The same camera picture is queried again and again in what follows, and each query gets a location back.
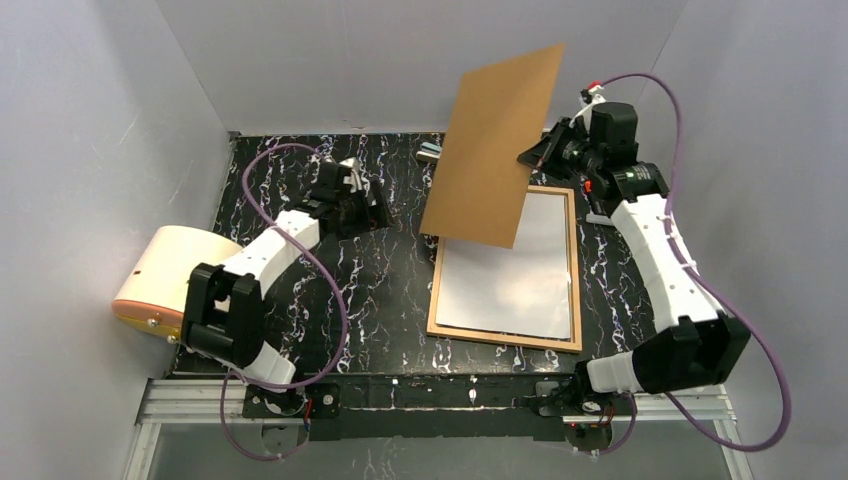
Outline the brown cardboard backing board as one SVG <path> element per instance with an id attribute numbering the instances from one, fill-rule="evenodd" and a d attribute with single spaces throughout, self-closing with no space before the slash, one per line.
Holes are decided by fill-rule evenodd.
<path id="1" fill-rule="evenodd" d="M 541 138 L 564 50 L 555 44 L 463 75 L 421 233 L 513 246 L 532 172 L 517 157 Z"/>

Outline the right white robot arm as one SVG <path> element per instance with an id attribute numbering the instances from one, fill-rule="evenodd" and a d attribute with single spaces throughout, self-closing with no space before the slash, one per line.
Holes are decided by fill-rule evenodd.
<path id="1" fill-rule="evenodd" d="M 582 179 L 591 211 L 609 218 L 630 249 L 653 308 L 654 336 L 576 367 L 568 387 L 581 398 L 721 384 L 750 339 L 692 279 L 695 263 L 685 246 L 671 246 L 678 230 L 666 209 L 670 190 L 656 165 L 638 160 L 637 126 L 630 104 L 589 104 L 517 158 L 557 179 Z"/>

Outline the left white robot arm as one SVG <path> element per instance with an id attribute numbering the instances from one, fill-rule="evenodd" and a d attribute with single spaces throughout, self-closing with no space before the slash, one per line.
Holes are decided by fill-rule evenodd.
<path id="1" fill-rule="evenodd" d="M 265 338 L 270 287 L 300 257 L 311 258 L 322 238 L 349 239 L 390 223 L 380 181 L 358 159 L 321 161 L 306 195 L 288 202 L 258 237 L 191 271 L 180 344 L 271 392 L 285 391 L 296 368 Z"/>

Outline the grey marker salmon cap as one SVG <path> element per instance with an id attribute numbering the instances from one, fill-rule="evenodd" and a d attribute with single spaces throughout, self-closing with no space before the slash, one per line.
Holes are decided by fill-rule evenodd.
<path id="1" fill-rule="evenodd" d="M 603 214 L 596 214 L 592 211 L 589 211 L 586 214 L 585 221 L 590 223 L 590 224 L 595 224 L 595 225 L 603 225 L 603 226 L 612 226 L 613 225 L 612 220 L 608 216 L 603 215 Z"/>

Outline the teal white stapler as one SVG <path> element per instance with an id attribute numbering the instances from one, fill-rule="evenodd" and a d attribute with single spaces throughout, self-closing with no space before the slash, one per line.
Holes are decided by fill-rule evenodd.
<path id="1" fill-rule="evenodd" d="M 435 164 L 441 157 L 442 147 L 435 143 L 423 142 L 415 153 L 417 161 Z"/>

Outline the white cylindrical orange-based device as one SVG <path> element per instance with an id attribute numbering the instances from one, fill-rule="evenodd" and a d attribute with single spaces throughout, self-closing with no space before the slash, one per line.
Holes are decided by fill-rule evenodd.
<path id="1" fill-rule="evenodd" d="M 111 303 L 116 317 L 162 338 L 180 337 L 191 272 L 200 263 L 217 265 L 241 246 L 193 227 L 159 228 Z"/>

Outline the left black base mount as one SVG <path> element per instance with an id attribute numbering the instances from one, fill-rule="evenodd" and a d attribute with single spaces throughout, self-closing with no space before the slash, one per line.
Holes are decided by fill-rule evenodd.
<path id="1" fill-rule="evenodd" d="M 320 381 L 282 393 L 248 385 L 242 416 L 248 419 L 306 418 L 308 421 L 333 419 L 341 413 L 341 400 L 341 388 L 335 382 Z"/>

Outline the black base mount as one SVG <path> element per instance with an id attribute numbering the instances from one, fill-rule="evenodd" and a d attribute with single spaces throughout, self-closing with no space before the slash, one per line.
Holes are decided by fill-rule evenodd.
<path id="1" fill-rule="evenodd" d="M 541 417 L 563 419 L 571 450 L 593 457 L 621 448 L 638 414 L 632 394 L 597 393 L 575 376 L 537 382 L 527 407 Z"/>
<path id="2" fill-rule="evenodd" d="M 320 381 L 282 393 L 248 385 L 242 416 L 248 419 L 306 418 L 308 421 L 333 419 L 341 413 L 341 400 L 341 388 L 335 382 Z"/>

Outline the aluminium rail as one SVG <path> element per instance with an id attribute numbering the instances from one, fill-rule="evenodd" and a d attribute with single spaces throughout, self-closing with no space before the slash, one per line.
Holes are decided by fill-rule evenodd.
<path id="1" fill-rule="evenodd" d="M 348 412 L 514 412 L 534 395 L 533 376 L 361 376 L 337 377 L 341 413 Z M 245 385 L 218 379 L 153 380 L 144 394 L 139 416 L 143 421 L 209 421 L 224 413 L 242 416 Z"/>

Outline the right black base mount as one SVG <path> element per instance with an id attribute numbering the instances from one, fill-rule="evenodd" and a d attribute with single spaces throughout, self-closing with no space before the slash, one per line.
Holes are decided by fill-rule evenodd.
<path id="1" fill-rule="evenodd" d="M 632 394 L 597 393 L 575 376 L 537 382 L 527 407 L 541 417 L 563 419 L 571 450 L 593 457 L 621 448 L 638 414 Z"/>

